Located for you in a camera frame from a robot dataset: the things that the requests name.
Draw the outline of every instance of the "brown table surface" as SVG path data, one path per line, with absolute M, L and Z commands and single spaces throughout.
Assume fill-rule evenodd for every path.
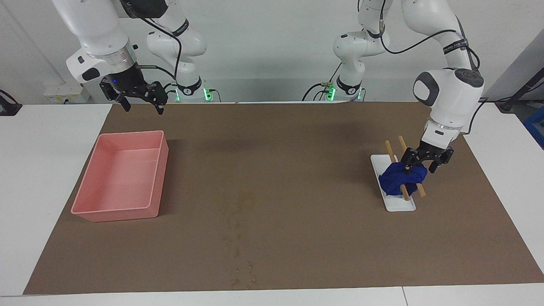
M 419 103 L 113 106 L 164 130 L 157 218 L 91 223 L 76 184 L 24 294 L 544 283 L 463 137 L 417 210 L 390 213 L 370 155 L 417 146 Z

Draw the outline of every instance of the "white wall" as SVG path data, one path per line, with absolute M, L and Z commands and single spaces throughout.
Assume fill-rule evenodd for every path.
M 538 71 L 544 68 L 544 30 L 529 44 L 529 46 L 512 63 L 506 72 L 486 92 L 491 100 L 498 100 L 516 93 Z M 544 100 L 544 85 L 527 93 L 522 100 Z
M 21 103 L 42 102 L 43 85 L 63 81 L 0 1 L 0 88 Z
M 73 82 L 64 61 L 79 48 L 79 43 L 51 1 L 0 1 L 62 78 Z M 191 24 L 209 41 L 208 52 L 195 59 L 201 74 L 221 91 L 223 100 L 229 101 L 300 100 L 310 85 L 327 81 L 336 68 L 338 59 L 332 53 L 334 38 L 360 29 L 355 0 L 180 2 Z M 461 20 L 471 46 L 483 60 L 481 70 L 487 88 L 544 28 L 542 0 L 450 0 L 449 3 Z M 5 23 L 4 19 L 0 21 L 2 33 Z M 123 19 L 121 24 L 131 41 L 142 46 L 137 50 L 140 64 L 165 65 L 145 48 L 145 36 L 151 29 L 148 25 L 131 19 Z M 422 38 L 404 25 L 399 1 L 391 9 L 387 26 L 394 50 Z M 23 102 L 43 103 L 43 98 L 36 93 L 35 88 L 39 86 L 36 79 L 43 81 L 47 77 L 43 72 L 30 69 L 28 58 L 13 56 L 13 49 L 18 50 L 19 46 L 17 39 L 5 39 L 3 34 L 0 85 L 7 84 L 6 78 L 12 79 L 6 88 L 14 95 L 24 95 Z M 17 65 L 4 66 L 6 57 L 15 58 Z M 368 89 L 367 100 L 381 101 L 412 101 L 411 86 L 415 77 L 421 71 L 446 64 L 435 41 L 397 56 L 383 54 L 364 61 L 367 74 L 363 86 Z M 145 75 L 148 80 L 167 80 L 161 72 L 146 71 Z M 105 102 L 96 82 L 86 87 L 97 101 Z

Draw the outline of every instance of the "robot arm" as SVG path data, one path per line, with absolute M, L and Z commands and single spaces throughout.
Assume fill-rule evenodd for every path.
M 363 0 L 359 9 L 359 23 L 362 31 L 349 32 L 338 36 L 334 42 L 334 53 L 342 61 L 338 78 L 335 80 L 336 99 L 355 99 L 359 92 L 364 77 L 364 63 L 362 57 L 375 56 L 385 52 L 380 36 L 386 46 L 389 45 L 389 35 L 386 31 L 380 32 L 381 17 L 385 18 L 393 0 L 372 1 Z
M 159 82 L 148 84 L 144 80 L 141 67 L 136 61 L 134 48 L 128 35 L 119 24 L 119 18 L 110 0 L 52 0 L 60 16 L 81 43 L 79 49 L 66 61 L 74 76 L 85 83 L 102 77 L 100 87 L 108 100 L 120 103 L 126 111 L 130 104 L 126 97 L 137 97 L 155 106 L 162 114 L 168 96 Z M 189 23 L 175 0 L 120 0 L 127 14 L 132 18 L 157 19 L 156 23 L 174 36 L 182 36 L 189 52 L 186 56 L 203 54 L 206 43 L 200 33 L 189 27 Z M 167 36 L 156 35 L 157 41 L 148 39 L 153 54 L 164 59 L 172 68 L 176 66 L 179 47 L 176 41 Z M 201 87 L 202 81 L 189 59 L 179 65 L 180 88 L 186 83 Z
M 389 46 L 384 19 L 393 0 L 363 0 L 359 12 L 361 32 L 336 38 L 334 52 L 342 60 L 336 79 L 337 96 L 353 100 L 364 75 L 361 57 L 386 52 Z M 443 47 L 448 68 L 421 73 L 413 93 L 431 108 L 430 118 L 417 149 L 408 148 L 402 162 L 407 172 L 423 161 L 433 161 L 429 170 L 449 162 L 450 143 L 457 138 L 483 92 L 484 79 L 474 64 L 461 23 L 446 0 L 401 0 L 404 21 L 415 32 L 433 36 Z M 435 35 L 437 32 L 448 32 Z
M 433 161 L 434 173 L 449 162 L 457 139 L 484 90 L 484 79 L 474 64 L 460 21 L 446 0 L 402 0 L 404 21 L 415 32 L 431 36 L 442 45 L 448 68 L 421 73 L 413 86 L 418 101 L 431 108 L 430 118 L 417 149 L 408 148 L 401 161 L 407 171 L 423 161 Z

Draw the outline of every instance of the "pink bin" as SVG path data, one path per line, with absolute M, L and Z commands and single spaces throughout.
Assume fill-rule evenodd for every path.
M 163 131 L 100 135 L 72 213 L 92 222 L 155 218 L 167 157 Z

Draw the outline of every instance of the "wooden chopstick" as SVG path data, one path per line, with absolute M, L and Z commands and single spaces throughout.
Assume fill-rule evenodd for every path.
M 391 147 L 391 143 L 389 140 L 385 141 L 385 147 L 387 148 L 387 153 L 389 154 L 389 158 L 391 159 L 391 163 L 396 163 L 395 155 L 393 154 L 393 148 Z M 406 190 L 406 185 L 400 185 L 400 190 L 403 192 L 404 200 L 410 201 L 410 196 L 408 195 L 408 190 Z
M 406 146 L 406 143 L 404 142 L 404 137 L 399 136 L 399 141 L 400 141 L 400 145 L 403 147 L 403 154 L 404 154 L 404 152 L 406 152 L 406 149 L 408 148 Z M 423 188 L 423 184 L 421 183 L 417 184 L 417 191 L 419 192 L 419 195 L 422 198 L 425 198 L 427 196 L 427 192 L 425 192 L 425 188 Z

